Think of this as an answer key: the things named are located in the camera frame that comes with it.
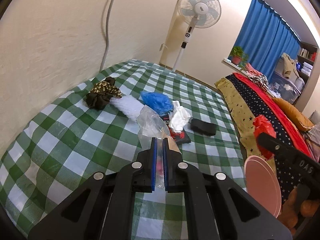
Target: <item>standing fan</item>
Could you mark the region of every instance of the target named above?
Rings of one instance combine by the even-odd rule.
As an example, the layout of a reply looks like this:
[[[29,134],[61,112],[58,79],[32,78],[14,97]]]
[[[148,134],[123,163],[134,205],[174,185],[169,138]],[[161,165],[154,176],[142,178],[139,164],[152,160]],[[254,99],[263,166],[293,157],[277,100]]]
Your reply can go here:
[[[219,0],[179,0],[178,12],[189,26],[172,71],[175,71],[179,65],[193,29],[208,28],[217,23],[221,15],[221,5]]]

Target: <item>bed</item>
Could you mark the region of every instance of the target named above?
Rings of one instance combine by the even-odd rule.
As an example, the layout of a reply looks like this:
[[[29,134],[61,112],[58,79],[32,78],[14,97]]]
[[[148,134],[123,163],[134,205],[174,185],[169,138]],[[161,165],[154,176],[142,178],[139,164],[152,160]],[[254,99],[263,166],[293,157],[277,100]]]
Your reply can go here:
[[[218,93],[159,65],[129,60],[71,89],[45,107],[11,143],[0,161],[0,203],[19,231],[30,229],[94,172],[119,171],[136,159],[139,127],[114,106],[102,111],[84,102],[94,84],[116,79],[123,94],[159,92],[217,124],[214,137],[185,127],[191,143],[179,146],[184,161],[201,172],[226,173],[245,188],[244,161],[228,108]],[[187,239],[183,194],[137,193],[132,239]]]
[[[247,156],[261,156],[253,134],[255,127],[252,122],[255,117],[262,114],[272,123],[279,140],[311,157],[297,128],[277,104],[248,78],[239,73],[233,73],[216,82],[216,87],[222,92],[230,109],[240,133],[240,142],[245,147]],[[269,160],[268,164],[277,176],[282,203],[284,203],[289,193],[300,183],[301,174],[284,165],[276,156]]]

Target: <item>zebra print cloth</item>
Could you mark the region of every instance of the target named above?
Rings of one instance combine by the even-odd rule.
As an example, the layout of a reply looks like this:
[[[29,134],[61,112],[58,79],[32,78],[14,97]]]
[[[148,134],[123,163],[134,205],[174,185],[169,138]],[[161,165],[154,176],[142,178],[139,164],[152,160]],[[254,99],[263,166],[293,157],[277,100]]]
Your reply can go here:
[[[263,91],[268,91],[269,82],[265,75],[261,74],[259,76],[252,75],[248,73],[248,79],[260,87]]]

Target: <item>red plastic bag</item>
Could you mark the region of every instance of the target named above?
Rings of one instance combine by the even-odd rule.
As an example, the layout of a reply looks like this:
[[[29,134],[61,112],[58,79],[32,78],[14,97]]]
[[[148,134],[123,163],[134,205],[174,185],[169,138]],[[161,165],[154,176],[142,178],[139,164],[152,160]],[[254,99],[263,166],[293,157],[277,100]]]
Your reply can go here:
[[[253,120],[253,125],[255,126],[255,130],[253,132],[254,137],[257,139],[258,135],[262,132],[276,138],[276,132],[272,127],[271,122],[262,114],[258,115]],[[261,154],[266,158],[266,160],[270,160],[274,154],[268,150],[266,150],[264,147],[260,146],[257,142],[258,148],[261,152]]]

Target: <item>blue curtain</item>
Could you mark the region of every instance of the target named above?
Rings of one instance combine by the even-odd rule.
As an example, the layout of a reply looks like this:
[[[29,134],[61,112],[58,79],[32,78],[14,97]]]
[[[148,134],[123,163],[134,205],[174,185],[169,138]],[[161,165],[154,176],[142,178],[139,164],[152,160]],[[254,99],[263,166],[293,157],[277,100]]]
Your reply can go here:
[[[284,52],[297,58],[300,41],[269,5],[263,0],[252,0],[235,46],[241,46],[252,67],[269,80]]]

